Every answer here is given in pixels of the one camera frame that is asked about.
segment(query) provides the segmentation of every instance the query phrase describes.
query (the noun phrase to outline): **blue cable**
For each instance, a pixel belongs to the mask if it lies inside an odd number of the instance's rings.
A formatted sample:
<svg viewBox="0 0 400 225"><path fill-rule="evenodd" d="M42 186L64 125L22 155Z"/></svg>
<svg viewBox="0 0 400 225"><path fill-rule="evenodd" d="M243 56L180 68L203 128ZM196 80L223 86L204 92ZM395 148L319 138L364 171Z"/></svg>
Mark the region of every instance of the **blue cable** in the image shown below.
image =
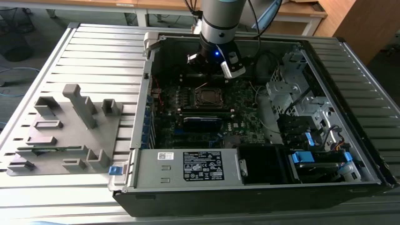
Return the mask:
<svg viewBox="0 0 400 225"><path fill-rule="evenodd" d="M0 96L4 96L4 97L22 97L22 96L24 96L26 94L23 94L23 95L7 95L7 94L2 94L0 93Z"/></svg>

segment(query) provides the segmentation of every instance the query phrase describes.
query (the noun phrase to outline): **warning label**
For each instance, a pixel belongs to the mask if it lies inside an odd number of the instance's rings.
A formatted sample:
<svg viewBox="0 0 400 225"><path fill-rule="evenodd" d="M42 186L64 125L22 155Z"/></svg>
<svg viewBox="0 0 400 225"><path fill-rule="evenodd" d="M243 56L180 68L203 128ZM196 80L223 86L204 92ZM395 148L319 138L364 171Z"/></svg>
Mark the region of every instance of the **warning label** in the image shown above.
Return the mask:
<svg viewBox="0 0 400 225"><path fill-rule="evenodd" d="M220 151L184 152L183 178L186 181L224 180Z"/></svg>

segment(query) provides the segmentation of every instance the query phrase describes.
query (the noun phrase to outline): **wooden desk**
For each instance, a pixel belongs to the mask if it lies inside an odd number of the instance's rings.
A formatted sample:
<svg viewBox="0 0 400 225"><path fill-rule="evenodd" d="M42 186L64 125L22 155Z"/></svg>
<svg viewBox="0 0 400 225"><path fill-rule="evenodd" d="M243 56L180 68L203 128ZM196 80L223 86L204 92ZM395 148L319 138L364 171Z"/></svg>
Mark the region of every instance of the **wooden desk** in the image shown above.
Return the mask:
<svg viewBox="0 0 400 225"><path fill-rule="evenodd" d="M0 7L135 13L138 0L0 0Z"/></svg>
<svg viewBox="0 0 400 225"><path fill-rule="evenodd" d="M200 9L200 7L202 0L198 1L196 9ZM135 8L139 26L148 25L147 20L140 18L142 16L146 17L147 14L191 15L183 0L138 0ZM310 3L288 2L280 7L279 14L275 18L276 26L272 26L271 30L272 32L279 31L279 22L306 23L307 25L302 27L303 30L300 34L312 36L322 19L326 18L327 15L326 12L315 11Z"/></svg>
<svg viewBox="0 0 400 225"><path fill-rule="evenodd" d="M55 17L55 9L136 13L142 27L148 26L148 14L191 15L183 0L0 0L0 6L44 8L51 17ZM200 7L202 0L198 1L196 8ZM271 31L288 33L283 31L284 28L287 31L299 30L299 34L312 36L326 17L327 13L315 11L311 4L288 2L280 7Z"/></svg>
<svg viewBox="0 0 400 225"><path fill-rule="evenodd" d="M367 65L400 28L399 0L320 0L330 13L316 36L343 37Z"/></svg>

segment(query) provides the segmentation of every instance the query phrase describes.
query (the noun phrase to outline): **metal table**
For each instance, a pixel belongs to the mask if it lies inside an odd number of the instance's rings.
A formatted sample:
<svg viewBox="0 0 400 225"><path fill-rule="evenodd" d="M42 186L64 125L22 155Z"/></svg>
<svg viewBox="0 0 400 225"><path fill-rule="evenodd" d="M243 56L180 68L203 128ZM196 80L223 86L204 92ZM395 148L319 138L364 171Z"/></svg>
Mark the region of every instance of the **metal table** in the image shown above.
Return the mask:
<svg viewBox="0 0 400 225"><path fill-rule="evenodd" d="M352 200L327 210L134 218L111 196L107 188L108 174L26 177L10 177L6 174L8 162L30 129L27 125L34 122L36 110L32 105L38 97L54 96L58 101L68 101L62 95L67 83L78 83L83 95L90 96L94 102L114 98L124 103L112 160L127 160L143 75L143 38L150 30L190 32L184 29L162 30L78 23L70 25L0 135L0 220L14 218L19 223L50 221L64 224L190 224L280 219L312 223L327 222L330 218L332 223L347 220L359 223L366 220L363 224L368 224L399 218L399 189L376 197ZM311 42L392 173L399 177L400 110L348 45L335 38L283 35L268 37L306 39Z"/></svg>

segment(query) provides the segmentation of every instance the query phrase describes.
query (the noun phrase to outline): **desk leg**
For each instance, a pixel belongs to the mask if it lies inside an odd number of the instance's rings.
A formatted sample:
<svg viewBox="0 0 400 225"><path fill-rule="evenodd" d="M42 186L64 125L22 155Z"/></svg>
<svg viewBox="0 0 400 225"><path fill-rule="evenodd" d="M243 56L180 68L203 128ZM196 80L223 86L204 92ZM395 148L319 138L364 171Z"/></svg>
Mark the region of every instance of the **desk leg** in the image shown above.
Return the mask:
<svg viewBox="0 0 400 225"><path fill-rule="evenodd" d="M320 24L320 21L322 21L322 18L320 17L314 17L311 19L311 21L308 22L307 26L306 26L306 29L303 31L303 36L312 36L318 27L319 27L319 24Z"/></svg>
<svg viewBox="0 0 400 225"><path fill-rule="evenodd" d="M48 12L48 15L50 17L54 19L54 18L58 18L58 15L56 15L56 10L55 9L47 9L46 10Z"/></svg>
<svg viewBox="0 0 400 225"><path fill-rule="evenodd" d="M126 15L126 20L127 20L127 25L134 26L135 18L132 19L134 13L124 13Z"/></svg>
<svg viewBox="0 0 400 225"><path fill-rule="evenodd" d="M147 9L138 8L136 9L136 15L138 15L138 24L140 27L148 27L150 25L150 15L147 12Z"/></svg>

